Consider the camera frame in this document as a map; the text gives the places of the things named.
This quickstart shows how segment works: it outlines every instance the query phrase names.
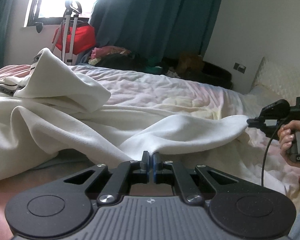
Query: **circular pad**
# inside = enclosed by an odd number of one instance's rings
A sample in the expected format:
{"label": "circular pad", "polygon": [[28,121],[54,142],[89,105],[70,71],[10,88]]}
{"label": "circular pad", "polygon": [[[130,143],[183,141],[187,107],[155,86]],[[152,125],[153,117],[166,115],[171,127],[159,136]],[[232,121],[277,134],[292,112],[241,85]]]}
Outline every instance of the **circular pad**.
{"label": "circular pad", "polygon": [[248,217],[264,217],[273,210],[270,200],[258,196],[245,196],[237,201],[239,211]]}
{"label": "circular pad", "polygon": [[73,232],[92,215],[90,199],[84,192],[59,189],[61,193],[29,190],[19,193],[6,205],[6,220],[15,234],[25,238],[56,238]]}
{"label": "circular pad", "polygon": [[28,210],[38,217],[50,217],[60,213],[65,208],[65,201],[57,196],[40,196],[28,203]]}
{"label": "circular pad", "polygon": [[296,218],[291,200],[279,192],[217,193],[209,214],[224,230],[241,238],[274,239],[287,235]]}

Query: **handle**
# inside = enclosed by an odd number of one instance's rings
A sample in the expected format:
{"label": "handle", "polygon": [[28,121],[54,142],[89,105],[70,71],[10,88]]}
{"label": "handle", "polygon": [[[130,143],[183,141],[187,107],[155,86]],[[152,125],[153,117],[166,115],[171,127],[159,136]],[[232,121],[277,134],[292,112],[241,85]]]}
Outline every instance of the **handle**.
{"label": "handle", "polygon": [[294,140],[290,149],[287,150],[289,159],[294,163],[300,163],[300,131],[294,133]]}
{"label": "handle", "polygon": [[78,1],[75,1],[78,8],[75,8],[73,5],[72,5],[72,0],[66,0],[65,2],[65,6],[67,8],[67,10],[69,10],[70,12],[74,12],[75,14],[82,14],[82,6],[81,4],[78,2]]}

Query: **light switch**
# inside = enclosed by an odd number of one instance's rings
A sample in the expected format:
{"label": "light switch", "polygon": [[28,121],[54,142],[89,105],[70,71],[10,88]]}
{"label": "light switch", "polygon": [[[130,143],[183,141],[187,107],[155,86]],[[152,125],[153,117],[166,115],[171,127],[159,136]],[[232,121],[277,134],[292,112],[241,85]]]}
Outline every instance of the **light switch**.
{"label": "light switch", "polygon": [[246,71],[246,66],[242,65],[242,64],[239,64],[239,63],[235,63],[234,64],[234,67],[233,67],[235,70],[237,71],[240,71],[241,73],[244,74],[244,72]]}

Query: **pink fabric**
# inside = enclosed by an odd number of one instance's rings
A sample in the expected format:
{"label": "pink fabric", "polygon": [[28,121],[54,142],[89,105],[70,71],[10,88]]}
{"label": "pink fabric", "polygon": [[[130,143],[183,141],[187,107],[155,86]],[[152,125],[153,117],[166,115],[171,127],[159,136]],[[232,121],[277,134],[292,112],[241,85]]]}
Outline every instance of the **pink fabric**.
{"label": "pink fabric", "polygon": [[102,48],[94,48],[91,52],[91,59],[102,58],[106,55],[114,54],[114,53],[128,55],[130,51],[125,48],[120,48],[116,46],[105,46]]}
{"label": "pink fabric", "polygon": [[0,69],[0,79],[5,77],[25,77],[30,73],[31,65],[9,65]]}

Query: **black cable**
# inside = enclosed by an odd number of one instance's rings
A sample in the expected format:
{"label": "black cable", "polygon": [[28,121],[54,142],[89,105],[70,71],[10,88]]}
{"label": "black cable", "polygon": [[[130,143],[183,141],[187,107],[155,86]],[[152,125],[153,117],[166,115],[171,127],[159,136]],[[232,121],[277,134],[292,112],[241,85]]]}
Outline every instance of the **black cable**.
{"label": "black cable", "polygon": [[283,119],[283,121],[278,125],[277,129],[275,129],[274,133],[272,134],[270,141],[268,142],[266,151],[265,151],[265,156],[263,157],[263,162],[262,162],[262,171],[261,171],[261,186],[264,187],[263,180],[264,180],[264,173],[265,173],[265,165],[266,165],[266,158],[267,158],[267,153],[268,149],[270,147],[270,144],[274,138],[274,136],[277,134],[279,131],[280,127],[284,124],[284,122],[287,120],[287,118]]}

